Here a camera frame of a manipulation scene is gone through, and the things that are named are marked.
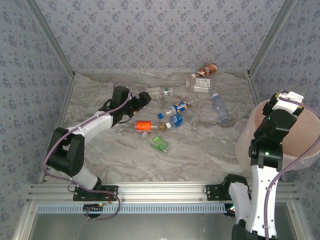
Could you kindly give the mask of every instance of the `plastic container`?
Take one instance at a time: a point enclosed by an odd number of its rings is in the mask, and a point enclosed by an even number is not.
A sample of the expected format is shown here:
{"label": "plastic container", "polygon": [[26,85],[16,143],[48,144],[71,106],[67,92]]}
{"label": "plastic container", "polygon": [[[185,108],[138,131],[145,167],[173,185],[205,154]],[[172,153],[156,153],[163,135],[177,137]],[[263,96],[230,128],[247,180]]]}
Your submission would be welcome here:
{"label": "plastic container", "polygon": [[162,97],[172,97],[174,95],[174,90],[172,88],[162,88],[159,86],[148,87],[145,91],[150,95],[152,99],[159,99]]}
{"label": "plastic container", "polygon": [[[251,112],[250,117],[235,145],[235,157],[239,164],[251,171],[251,159],[248,148],[254,139],[254,132],[262,123],[265,116],[262,114],[266,101],[258,104]],[[282,169],[303,154],[320,135],[320,120],[309,110],[304,109],[298,116],[295,124],[282,142],[283,160]],[[306,157],[295,164],[291,170],[299,170],[310,167],[320,158],[320,144],[318,144]]]}
{"label": "plastic container", "polygon": [[208,76],[210,74],[215,73],[217,70],[218,70],[217,65],[215,63],[212,63],[212,64],[205,66],[200,71],[197,71],[196,73],[191,74],[191,77],[193,77],[195,79],[195,78],[199,78],[199,77]]}
{"label": "plastic container", "polygon": [[218,93],[214,93],[212,95],[212,102],[213,102],[215,111],[218,115],[220,123],[227,124],[228,122],[230,122],[231,118],[228,114],[225,103]]}
{"label": "plastic container", "polygon": [[179,114],[181,112],[183,112],[184,110],[191,108],[193,106],[193,103],[188,103],[186,100],[183,100],[181,102],[177,102],[176,104],[173,104],[171,106],[171,110],[166,111],[165,115],[167,116],[172,116],[172,115],[176,115]]}
{"label": "plastic container", "polygon": [[136,121],[135,129],[137,132],[153,132],[154,130],[166,130],[165,123],[154,121]]}
{"label": "plastic container", "polygon": [[161,136],[156,134],[150,134],[148,132],[142,133],[142,137],[147,139],[150,146],[162,154],[167,154],[170,149],[170,145]]}
{"label": "plastic container", "polygon": [[209,93],[210,92],[210,79],[206,78],[196,78],[194,80],[187,80],[185,82],[185,86],[191,92],[199,92],[199,93]]}
{"label": "plastic container", "polygon": [[182,116],[180,114],[176,114],[170,117],[170,122],[165,124],[165,129],[170,129],[172,127],[179,127],[184,122]]}

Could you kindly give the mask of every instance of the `patterned wallpaper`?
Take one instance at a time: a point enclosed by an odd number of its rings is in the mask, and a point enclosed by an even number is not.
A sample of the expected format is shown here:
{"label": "patterned wallpaper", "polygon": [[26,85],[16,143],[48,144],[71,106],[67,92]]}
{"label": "patterned wallpaper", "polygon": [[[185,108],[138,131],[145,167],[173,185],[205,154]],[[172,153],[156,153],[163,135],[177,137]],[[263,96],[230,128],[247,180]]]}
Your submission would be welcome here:
{"label": "patterned wallpaper", "polygon": [[23,0],[0,1],[0,76],[0,239],[9,240],[69,83]]}
{"label": "patterned wallpaper", "polygon": [[36,0],[76,71],[249,68],[283,0]]}
{"label": "patterned wallpaper", "polygon": [[[254,76],[260,100],[281,89],[297,91],[320,111],[319,46],[320,2],[299,0]],[[297,184],[314,239],[320,239],[320,160],[288,177]]]}

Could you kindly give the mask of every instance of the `gray marble surface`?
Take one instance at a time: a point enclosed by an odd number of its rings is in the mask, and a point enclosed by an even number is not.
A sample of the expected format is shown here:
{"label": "gray marble surface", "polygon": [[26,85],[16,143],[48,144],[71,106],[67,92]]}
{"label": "gray marble surface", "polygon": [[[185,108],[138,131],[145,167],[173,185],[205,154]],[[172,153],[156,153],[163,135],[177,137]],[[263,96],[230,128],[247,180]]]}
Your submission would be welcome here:
{"label": "gray marble surface", "polygon": [[[209,77],[233,122],[221,126],[207,93],[194,93],[185,87],[190,72],[125,72],[77,74],[64,127],[72,127],[91,117],[111,98],[115,83],[132,87],[133,94],[145,87],[172,86],[173,97],[152,100],[131,121],[106,130],[85,146],[85,165],[104,182],[210,181],[219,182],[229,174],[251,178],[235,157],[236,141],[254,107],[247,80],[216,72]],[[150,147],[137,133],[137,120],[158,121],[157,114],[181,100],[194,107],[183,112],[184,123],[158,135],[170,143],[163,155]]]}

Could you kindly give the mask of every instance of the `purple cable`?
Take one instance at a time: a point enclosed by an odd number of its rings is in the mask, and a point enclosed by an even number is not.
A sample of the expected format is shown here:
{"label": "purple cable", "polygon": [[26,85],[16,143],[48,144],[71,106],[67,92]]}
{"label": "purple cable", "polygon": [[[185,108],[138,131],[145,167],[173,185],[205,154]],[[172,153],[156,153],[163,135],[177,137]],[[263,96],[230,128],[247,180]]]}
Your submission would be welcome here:
{"label": "purple cable", "polygon": [[87,192],[90,192],[90,193],[97,193],[97,194],[109,194],[109,195],[112,195],[112,196],[115,196],[115,198],[117,199],[118,201],[118,207],[115,211],[114,214],[112,214],[111,216],[108,216],[108,217],[102,217],[102,218],[99,218],[99,220],[107,220],[107,219],[111,219],[113,218],[114,216],[116,216],[118,214],[118,212],[120,211],[120,207],[121,207],[121,202],[120,202],[120,198],[114,194],[113,192],[111,191],[99,191],[99,190],[91,190],[91,189],[87,189],[86,187],[82,186],[82,185],[79,185],[79,183],[73,181],[73,180],[70,180],[69,178],[66,178],[66,177],[61,177],[61,176],[55,176],[55,175],[52,175],[51,173],[47,172],[47,162],[50,158],[50,156],[52,155],[52,153],[54,152],[54,150],[58,147],[58,145],[66,138],[68,137],[70,134],[72,134],[73,132],[77,131],[79,128],[83,128],[84,126],[86,126],[87,124],[91,123],[92,121],[96,120],[98,117],[103,117],[107,114],[110,114],[110,113],[113,113],[119,109],[121,109],[131,98],[131,89],[129,88],[129,93],[128,93],[128,97],[126,98],[126,100],[124,101],[124,103],[122,103],[120,106],[112,109],[112,110],[109,110],[109,111],[106,111],[102,114],[100,114],[99,116],[95,116],[93,118],[90,118],[86,121],[84,121],[82,124],[80,124],[79,126],[69,130],[65,135],[63,135],[58,141],[56,141],[56,143],[53,145],[53,147],[50,149],[50,151],[48,152],[48,154],[45,156],[45,159],[44,159],[44,162],[42,164],[42,171],[44,172],[45,175],[49,176],[49,177],[52,177],[54,179],[59,179],[59,180],[63,180],[63,181],[67,181],[67,182],[72,182],[73,184],[79,186],[80,188],[86,190]]}
{"label": "purple cable", "polygon": [[[315,114],[319,119],[320,119],[320,114],[318,112],[316,112],[315,110],[313,110],[311,107],[306,106],[302,103],[296,102],[296,101],[292,101],[292,100],[288,100],[282,97],[279,97],[280,100],[291,103],[291,104],[296,104],[299,105],[307,110],[309,110],[310,112],[312,112],[313,114]],[[263,215],[264,215],[264,226],[268,226],[268,202],[269,202],[269,196],[270,196],[270,190],[271,188],[274,186],[274,184],[276,183],[277,180],[280,179],[280,177],[286,172],[288,171],[292,166],[294,166],[296,163],[298,163],[304,156],[306,156],[308,153],[310,153],[318,144],[320,143],[320,135],[318,136],[318,138],[315,140],[315,142],[301,155],[299,156],[296,160],[294,160],[293,162],[291,162],[288,166],[286,166],[283,170],[281,170],[275,177],[274,179],[270,182],[266,195],[265,195],[265,199],[264,199],[264,208],[263,208]],[[265,239],[269,240],[269,229],[267,227],[264,228],[264,233],[265,233]]]}

